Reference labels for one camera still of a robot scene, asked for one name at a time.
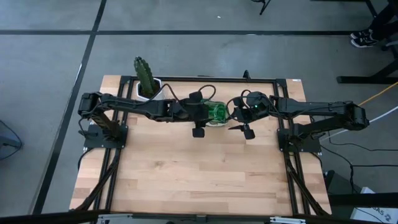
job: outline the person's leg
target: person's leg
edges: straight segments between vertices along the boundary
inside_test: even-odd
[[[371,30],[380,29],[384,24],[388,23],[394,17],[392,6],[386,6],[372,21],[369,26]]]
[[[378,27],[369,36],[353,39],[351,44],[355,47],[372,47],[396,32],[398,32],[398,21]]]
[[[372,24],[365,30],[353,32],[350,37],[358,39],[368,37],[374,30],[381,29],[384,24],[388,23],[394,17],[392,6],[387,5],[372,21]]]
[[[386,24],[378,29],[375,29],[371,34],[371,39],[373,40],[384,40],[385,38],[391,36],[398,32],[398,21]]]

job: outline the white pot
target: white pot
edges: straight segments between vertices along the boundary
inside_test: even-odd
[[[155,80],[155,82],[159,83],[160,87],[162,87],[162,81],[160,79],[154,78],[154,80]],[[140,82],[138,82],[137,85],[136,85],[136,92],[137,92],[138,100],[140,100],[140,101],[148,101],[149,100],[148,98],[146,98],[144,96],[141,96],[139,94],[138,89],[139,89],[140,85],[141,85]],[[164,92],[162,90],[155,96],[154,100],[164,100],[164,98],[165,98],[165,95],[164,95]]]

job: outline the black desk leg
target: black desk leg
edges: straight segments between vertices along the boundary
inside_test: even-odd
[[[338,83],[357,83],[357,84],[394,84],[398,82],[398,77],[387,77],[398,69],[398,59],[370,77],[337,77]]]

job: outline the cactus plant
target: cactus plant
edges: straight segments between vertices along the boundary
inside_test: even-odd
[[[134,69],[141,84],[142,95],[148,98],[153,97],[160,86],[155,82],[149,64],[141,57],[136,57],[134,60]]]

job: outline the green transparent container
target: green transparent container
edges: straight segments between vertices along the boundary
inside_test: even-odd
[[[227,123],[226,105],[219,101],[202,100],[209,107],[209,126],[222,126]]]

